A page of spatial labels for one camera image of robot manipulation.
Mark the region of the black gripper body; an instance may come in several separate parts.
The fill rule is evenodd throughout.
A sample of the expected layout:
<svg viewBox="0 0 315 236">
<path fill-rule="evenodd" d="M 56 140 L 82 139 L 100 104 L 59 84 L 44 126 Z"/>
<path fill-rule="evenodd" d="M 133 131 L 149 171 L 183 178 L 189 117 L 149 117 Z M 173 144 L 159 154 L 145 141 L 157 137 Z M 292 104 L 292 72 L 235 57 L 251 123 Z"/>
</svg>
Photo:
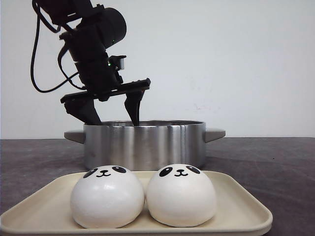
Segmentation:
<svg viewBox="0 0 315 236">
<path fill-rule="evenodd" d="M 124 38 L 126 26 L 89 25 L 68 30 L 60 35 L 63 50 L 69 51 L 79 73 L 84 91 L 65 96 L 67 99 L 90 97 L 106 101 L 110 96 L 147 90 L 150 79 L 123 83 L 122 77 L 111 64 L 106 49 Z"/>
</svg>

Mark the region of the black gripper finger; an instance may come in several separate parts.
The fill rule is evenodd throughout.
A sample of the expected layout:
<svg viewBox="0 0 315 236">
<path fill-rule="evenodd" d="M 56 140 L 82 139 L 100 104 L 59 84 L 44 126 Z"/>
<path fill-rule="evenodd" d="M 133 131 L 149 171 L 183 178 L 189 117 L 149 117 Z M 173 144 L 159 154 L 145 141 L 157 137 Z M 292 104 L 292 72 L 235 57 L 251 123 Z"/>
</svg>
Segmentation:
<svg viewBox="0 0 315 236">
<path fill-rule="evenodd" d="M 134 126 L 139 125 L 139 109 L 143 95 L 143 90 L 138 90 L 126 94 L 124 105 Z"/>
<path fill-rule="evenodd" d="M 93 99 L 70 99 L 64 103 L 66 112 L 87 125 L 101 125 Z"/>
</svg>

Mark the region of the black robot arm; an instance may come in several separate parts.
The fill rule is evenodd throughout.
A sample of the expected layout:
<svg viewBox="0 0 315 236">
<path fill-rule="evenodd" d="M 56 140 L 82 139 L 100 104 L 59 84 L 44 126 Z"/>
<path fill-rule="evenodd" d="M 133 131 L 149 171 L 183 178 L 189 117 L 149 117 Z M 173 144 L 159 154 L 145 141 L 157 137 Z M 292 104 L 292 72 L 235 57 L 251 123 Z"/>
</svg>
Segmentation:
<svg viewBox="0 0 315 236">
<path fill-rule="evenodd" d="M 123 83 L 119 71 L 124 69 L 125 56 L 108 56 L 106 49 L 126 35 L 126 22 L 122 14 L 89 0 L 34 0 L 37 14 L 36 28 L 43 23 L 50 31 L 60 35 L 64 46 L 58 54 L 58 65 L 70 52 L 77 68 L 76 75 L 84 84 L 81 92 L 67 94 L 61 99 L 66 112 L 88 125 L 101 125 L 94 100 L 107 101 L 109 97 L 125 94 L 125 108 L 133 125 L 139 125 L 140 101 L 150 88 L 150 79 Z"/>
</svg>

